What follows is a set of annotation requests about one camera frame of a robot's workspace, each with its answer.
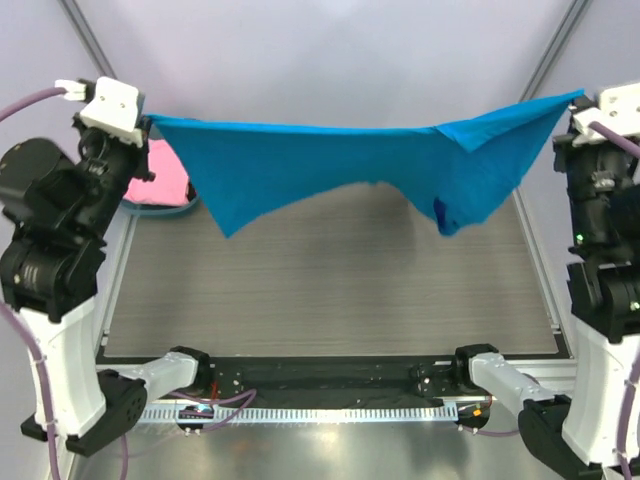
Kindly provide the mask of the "blue t shirt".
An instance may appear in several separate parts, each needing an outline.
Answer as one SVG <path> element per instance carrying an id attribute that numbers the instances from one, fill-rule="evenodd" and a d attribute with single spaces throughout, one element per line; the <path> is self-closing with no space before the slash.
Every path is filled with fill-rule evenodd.
<path id="1" fill-rule="evenodd" d="M 485 222 L 520 185 L 573 93 L 418 128 L 205 122 L 153 115 L 226 236 L 356 183 L 396 188 L 439 232 Z"/>

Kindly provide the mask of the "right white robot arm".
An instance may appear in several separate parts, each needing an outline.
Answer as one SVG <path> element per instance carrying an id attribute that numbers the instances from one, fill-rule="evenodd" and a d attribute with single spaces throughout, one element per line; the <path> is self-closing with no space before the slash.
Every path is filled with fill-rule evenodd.
<path id="1" fill-rule="evenodd" d="M 576 261 L 571 395 L 540 386 L 488 344 L 457 349 L 459 386 L 480 389 L 517 419 L 529 453 L 565 479 L 639 475 L 639 96 L 633 87 L 580 96 L 553 140 L 567 179 Z"/>

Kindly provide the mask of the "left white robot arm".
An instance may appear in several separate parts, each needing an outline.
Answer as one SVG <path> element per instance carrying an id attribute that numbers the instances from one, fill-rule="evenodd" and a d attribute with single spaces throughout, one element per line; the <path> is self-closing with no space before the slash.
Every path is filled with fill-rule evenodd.
<path id="1" fill-rule="evenodd" d="M 1 288 L 32 338 L 39 394 L 22 433 L 60 437 L 89 457 L 128 433 L 147 404 L 175 391 L 199 393 L 213 374 L 207 353 L 183 346 L 133 369 L 97 369 L 92 319 L 104 236 L 131 180 L 152 179 L 150 122 L 137 124 L 133 140 L 73 125 L 79 161 L 47 138 L 2 157 L 1 203 L 14 233 L 1 256 Z"/>

